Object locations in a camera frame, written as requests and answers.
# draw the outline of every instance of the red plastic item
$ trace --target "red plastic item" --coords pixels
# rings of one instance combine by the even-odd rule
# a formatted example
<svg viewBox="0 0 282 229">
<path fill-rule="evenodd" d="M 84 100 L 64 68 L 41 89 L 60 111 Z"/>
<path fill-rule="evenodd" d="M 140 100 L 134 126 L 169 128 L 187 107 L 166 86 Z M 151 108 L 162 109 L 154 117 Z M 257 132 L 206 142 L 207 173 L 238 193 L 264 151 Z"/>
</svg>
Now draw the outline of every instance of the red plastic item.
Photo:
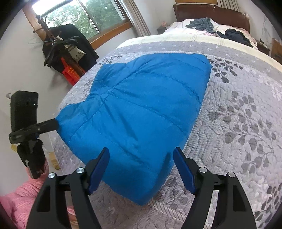
<svg viewBox="0 0 282 229">
<path fill-rule="evenodd" d="M 79 75 L 77 74 L 77 72 L 71 67 L 69 66 L 65 59 L 62 57 L 61 61 L 65 67 L 65 69 L 63 70 L 62 74 L 64 75 L 64 77 L 66 78 L 66 80 L 72 85 L 74 86 L 80 79 Z"/>
</svg>

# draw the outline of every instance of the wooden headboard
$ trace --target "wooden headboard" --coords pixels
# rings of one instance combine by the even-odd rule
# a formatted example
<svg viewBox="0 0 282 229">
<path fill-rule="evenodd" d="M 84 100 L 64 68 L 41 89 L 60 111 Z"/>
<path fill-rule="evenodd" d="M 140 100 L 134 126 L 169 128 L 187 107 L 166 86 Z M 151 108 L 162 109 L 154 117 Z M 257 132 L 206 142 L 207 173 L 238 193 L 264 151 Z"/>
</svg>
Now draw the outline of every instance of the wooden headboard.
<svg viewBox="0 0 282 229">
<path fill-rule="evenodd" d="M 185 19 L 209 17 L 218 24 L 243 28 L 250 32 L 249 18 L 234 10 L 207 4 L 179 4 L 173 5 L 173 8 L 177 22 L 182 22 Z"/>
</svg>

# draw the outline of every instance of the green foliage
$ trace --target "green foliage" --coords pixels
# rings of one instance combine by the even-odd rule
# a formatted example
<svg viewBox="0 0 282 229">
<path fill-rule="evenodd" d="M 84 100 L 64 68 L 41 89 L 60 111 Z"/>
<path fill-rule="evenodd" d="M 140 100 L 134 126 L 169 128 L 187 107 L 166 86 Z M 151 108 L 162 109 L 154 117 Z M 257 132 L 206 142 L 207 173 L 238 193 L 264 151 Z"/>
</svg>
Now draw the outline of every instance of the green foliage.
<svg viewBox="0 0 282 229">
<path fill-rule="evenodd" d="M 100 31 L 122 21 L 111 0 L 89 0 L 85 7 Z M 73 2 L 50 13 L 48 20 L 52 22 L 54 27 L 74 24 L 86 38 L 91 38 L 97 34 L 96 29 L 80 5 L 74 5 Z"/>
</svg>

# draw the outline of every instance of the nightstand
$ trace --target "nightstand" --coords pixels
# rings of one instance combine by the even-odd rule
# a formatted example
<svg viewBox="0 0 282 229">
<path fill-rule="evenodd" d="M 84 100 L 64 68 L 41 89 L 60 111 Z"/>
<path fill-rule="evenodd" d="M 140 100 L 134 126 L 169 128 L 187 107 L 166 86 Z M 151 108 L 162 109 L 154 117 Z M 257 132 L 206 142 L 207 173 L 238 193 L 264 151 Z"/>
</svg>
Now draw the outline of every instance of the nightstand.
<svg viewBox="0 0 282 229">
<path fill-rule="evenodd" d="M 166 31 L 166 30 L 167 30 L 167 28 L 163 27 L 163 26 L 160 26 L 159 28 L 157 28 L 158 34 L 163 34 L 164 31 Z"/>
<path fill-rule="evenodd" d="M 264 44 L 260 43 L 259 41 L 257 41 L 257 48 L 259 49 L 259 51 L 269 56 L 270 49 L 267 46 L 265 46 Z"/>
</svg>

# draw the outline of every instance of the pink fabric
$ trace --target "pink fabric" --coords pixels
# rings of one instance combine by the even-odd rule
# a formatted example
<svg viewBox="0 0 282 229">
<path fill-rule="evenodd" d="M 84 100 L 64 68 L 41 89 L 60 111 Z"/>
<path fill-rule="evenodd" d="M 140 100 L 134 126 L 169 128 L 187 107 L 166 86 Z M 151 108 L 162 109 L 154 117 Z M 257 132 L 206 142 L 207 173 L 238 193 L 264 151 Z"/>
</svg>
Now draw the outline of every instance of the pink fabric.
<svg viewBox="0 0 282 229">
<path fill-rule="evenodd" d="M 45 172 L 40 178 L 29 178 L 29 180 L 21 187 L 17 188 L 15 192 L 0 197 L 0 203 L 19 229 L 26 228 L 28 216 L 35 198 L 49 174 L 47 161 L 45 162 L 44 168 Z M 68 207 L 68 212 L 75 215 L 73 207 Z"/>
</svg>

